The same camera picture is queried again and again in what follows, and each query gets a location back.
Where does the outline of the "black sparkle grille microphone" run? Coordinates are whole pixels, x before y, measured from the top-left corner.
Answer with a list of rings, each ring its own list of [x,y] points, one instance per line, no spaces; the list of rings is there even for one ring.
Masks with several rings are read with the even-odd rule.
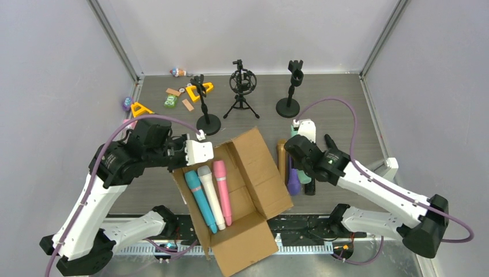
[[[329,134],[324,135],[325,143],[327,149],[337,149],[337,145]],[[312,179],[309,183],[304,185],[304,193],[308,196],[313,196],[316,194],[315,180]]]

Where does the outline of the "purple microphone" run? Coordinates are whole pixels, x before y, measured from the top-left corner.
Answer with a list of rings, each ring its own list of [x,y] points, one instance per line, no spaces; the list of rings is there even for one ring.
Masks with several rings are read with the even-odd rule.
[[[288,156],[287,190],[291,196],[296,196],[302,191],[302,184],[299,180],[298,170],[294,168],[294,161],[290,156]]]

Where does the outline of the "gold microphone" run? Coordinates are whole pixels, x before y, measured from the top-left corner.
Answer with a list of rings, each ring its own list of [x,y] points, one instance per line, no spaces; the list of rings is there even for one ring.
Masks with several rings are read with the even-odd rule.
[[[284,183],[287,182],[287,153],[285,151],[286,139],[281,138],[276,144],[277,168]]]

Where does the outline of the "black mic stand round base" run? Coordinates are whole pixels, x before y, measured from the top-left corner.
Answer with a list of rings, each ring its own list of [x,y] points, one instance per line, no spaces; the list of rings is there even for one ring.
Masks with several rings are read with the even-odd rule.
[[[220,119],[214,115],[210,114],[208,111],[208,106],[204,99],[207,97],[207,89],[204,86],[204,75],[194,76],[190,83],[196,86],[197,93],[200,96],[201,101],[201,111],[203,115],[198,118],[196,127],[198,130],[202,129],[207,136],[212,136],[216,134],[221,128]]]

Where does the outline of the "pink microphone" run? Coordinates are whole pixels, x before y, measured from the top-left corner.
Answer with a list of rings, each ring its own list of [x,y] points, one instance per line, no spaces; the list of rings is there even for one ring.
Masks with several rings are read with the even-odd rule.
[[[221,210],[226,226],[232,225],[232,209],[227,186],[227,171],[223,160],[213,162],[213,173],[219,190]]]

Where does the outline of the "black mic stand wide clip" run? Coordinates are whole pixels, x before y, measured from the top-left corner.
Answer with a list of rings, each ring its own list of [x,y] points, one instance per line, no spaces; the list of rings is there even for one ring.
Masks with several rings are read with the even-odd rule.
[[[303,60],[290,60],[288,70],[291,72],[290,86],[288,88],[288,96],[280,99],[276,104],[278,115],[283,118],[293,118],[299,114],[300,104],[293,98],[295,88],[299,87],[304,78],[302,71]]]

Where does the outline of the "cardboard box with label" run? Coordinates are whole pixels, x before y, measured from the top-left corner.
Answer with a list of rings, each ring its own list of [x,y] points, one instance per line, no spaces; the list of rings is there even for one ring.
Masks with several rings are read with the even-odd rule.
[[[257,127],[214,147],[214,159],[223,160],[232,211],[232,223],[212,233],[206,225],[185,173],[172,173],[190,212],[205,256],[213,254],[223,276],[232,276],[278,251],[267,221],[292,208],[293,203],[274,159]]]

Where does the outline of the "black tripod shock mount stand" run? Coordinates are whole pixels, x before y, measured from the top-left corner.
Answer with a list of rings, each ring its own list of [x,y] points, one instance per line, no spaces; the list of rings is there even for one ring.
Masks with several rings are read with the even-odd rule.
[[[253,110],[253,108],[248,104],[246,100],[246,96],[251,94],[257,86],[257,78],[256,75],[248,69],[245,69],[243,66],[243,62],[241,59],[237,59],[232,62],[233,65],[236,65],[236,71],[231,74],[229,79],[229,85],[231,90],[235,93],[235,102],[230,107],[230,109],[223,115],[223,118],[226,119],[229,113],[233,110],[251,110],[251,112],[255,115],[257,119],[260,119],[260,116]]]

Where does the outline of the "teal microphone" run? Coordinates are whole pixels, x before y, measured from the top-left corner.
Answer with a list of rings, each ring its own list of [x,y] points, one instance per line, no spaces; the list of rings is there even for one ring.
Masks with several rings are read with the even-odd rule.
[[[293,125],[291,125],[290,129],[291,129],[291,137],[295,136],[298,133],[298,131],[295,130]],[[296,172],[298,175],[298,180],[301,184],[305,185],[311,182],[311,178],[307,176],[303,170],[296,169]]]

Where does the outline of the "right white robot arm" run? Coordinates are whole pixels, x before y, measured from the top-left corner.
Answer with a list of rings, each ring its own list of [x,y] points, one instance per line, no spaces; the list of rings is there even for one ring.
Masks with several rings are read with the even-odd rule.
[[[294,166],[320,182],[352,191],[382,207],[384,212],[366,211],[349,204],[337,204],[329,216],[335,235],[370,233],[396,239],[412,252],[433,259],[449,221],[449,202],[438,194],[426,197],[410,192],[376,175],[339,150],[326,136],[328,150],[302,135],[290,138],[284,148]]]

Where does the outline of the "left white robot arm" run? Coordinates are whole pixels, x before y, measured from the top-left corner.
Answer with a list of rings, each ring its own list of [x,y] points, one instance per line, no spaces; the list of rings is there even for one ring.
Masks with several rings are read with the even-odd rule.
[[[40,247],[62,276],[100,272],[123,248],[150,237],[170,237],[177,217],[165,206],[109,229],[102,228],[108,212],[132,181],[148,168],[169,172],[194,164],[198,153],[188,134],[175,136],[175,119],[144,115],[120,126],[96,151],[82,192],[63,226],[43,237]]]

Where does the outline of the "yellow green triangle block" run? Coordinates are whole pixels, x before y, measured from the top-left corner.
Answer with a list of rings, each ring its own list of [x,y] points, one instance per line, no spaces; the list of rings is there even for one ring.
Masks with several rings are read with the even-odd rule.
[[[147,115],[147,114],[154,114],[152,110],[144,106],[143,104],[139,102],[134,102],[130,106],[131,109],[131,114],[133,118],[137,118],[142,115]]]

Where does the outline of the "white microphone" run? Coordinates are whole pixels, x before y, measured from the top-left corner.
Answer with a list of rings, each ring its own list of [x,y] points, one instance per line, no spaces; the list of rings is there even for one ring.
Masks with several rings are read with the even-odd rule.
[[[198,177],[202,183],[205,194],[207,196],[212,214],[214,216],[217,228],[224,230],[226,228],[225,219],[221,210],[221,206],[217,197],[217,193],[213,183],[212,172],[209,166],[201,166],[197,170]]]

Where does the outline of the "small orange wooden block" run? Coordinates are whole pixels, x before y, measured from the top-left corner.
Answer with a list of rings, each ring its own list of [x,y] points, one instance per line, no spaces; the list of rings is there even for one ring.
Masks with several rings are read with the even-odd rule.
[[[185,106],[185,108],[188,110],[188,111],[193,111],[194,110],[194,107],[193,105],[187,100],[187,99],[183,99],[182,100],[182,104]]]

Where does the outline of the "small colourful toy figure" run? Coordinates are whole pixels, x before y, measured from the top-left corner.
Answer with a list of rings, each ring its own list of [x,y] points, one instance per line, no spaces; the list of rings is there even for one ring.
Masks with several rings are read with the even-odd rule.
[[[180,68],[172,68],[170,74],[174,77],[186,77],[187,71]]]

